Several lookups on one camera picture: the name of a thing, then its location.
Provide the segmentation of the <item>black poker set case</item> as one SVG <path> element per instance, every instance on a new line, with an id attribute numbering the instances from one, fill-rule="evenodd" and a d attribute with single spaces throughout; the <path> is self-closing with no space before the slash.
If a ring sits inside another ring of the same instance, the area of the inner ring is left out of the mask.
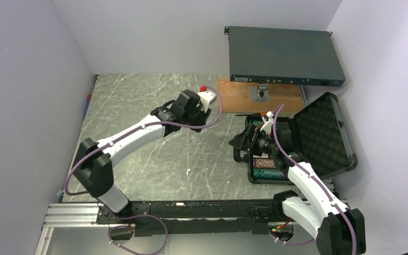
<path id="1" fill-rule="evenodd" d="M 260 131 L 262 117 L 246 117 L 245 128 L 251 123 Z M 356 168 L 358 158 L 347 130 L 335 94 L 326 92 L 292 117 L 274 117 L 270 138 L 276 134 L 280 145 L 292 158 L 310 163 L 324 180 Z M 253 184 L 284 184 L 286 180 L 262 180 L 252 177 L 253 159 L 273 159 L 267 154 L 253 155 L 233 148 L 234 160 L 248 166 L 248 180 Z"/>

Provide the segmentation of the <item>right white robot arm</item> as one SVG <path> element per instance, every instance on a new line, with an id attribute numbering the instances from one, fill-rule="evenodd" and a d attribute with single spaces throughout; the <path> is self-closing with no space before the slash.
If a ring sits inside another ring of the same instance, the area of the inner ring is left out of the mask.
<path id="1" fill-rule="evenodd" d="M 310 163 L 292 158 L 282 148 L 276 134 L 270 138 L 249 124 L 229 145 L 255 155 L 267 154 L 275 165 L 295 184 L 308 203 L 294 192 L 278 193 L 271 213 L 277 220 L 287 217 L 306 230 L 320 254 L 364 254 L 365 221 L 362 212 L 341 202 L 322 182 Z"/>

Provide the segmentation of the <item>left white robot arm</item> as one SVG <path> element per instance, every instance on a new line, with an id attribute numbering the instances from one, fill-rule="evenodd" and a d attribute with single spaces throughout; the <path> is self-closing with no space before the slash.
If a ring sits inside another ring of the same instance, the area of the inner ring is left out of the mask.
<path id="1" fill-rule="evenodd" d="M 115 184 L 114 166 L 141 147 L 181 128 L 200 132 L 209 127 L 210 105 L 216 100 L 222 101 L 213 88 L 201 88 L 199 92 L 186 89 L 175 100 L 156 107 L 141 121 L 115 135 L 98 141 L 84 139 L 67 179 L 75 177 L 85 193 L 107 206 L 116 222 L 127 222 L 133 214 L 132 202 Z"/>

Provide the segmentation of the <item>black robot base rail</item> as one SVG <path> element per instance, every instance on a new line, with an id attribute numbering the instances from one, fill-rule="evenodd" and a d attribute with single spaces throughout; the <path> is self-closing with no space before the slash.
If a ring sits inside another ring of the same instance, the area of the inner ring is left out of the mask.
<path id="1" fill-rule="evenodd" d="M 114 216 L 107 208 L 98 207 L 96 224 L 130 225 L 136 237 L 168 233 L 268 234 L 270 228 L 291 224 L 285 215 L 275 212 L 271 199 L 134 201 L 128 216 Z"/>

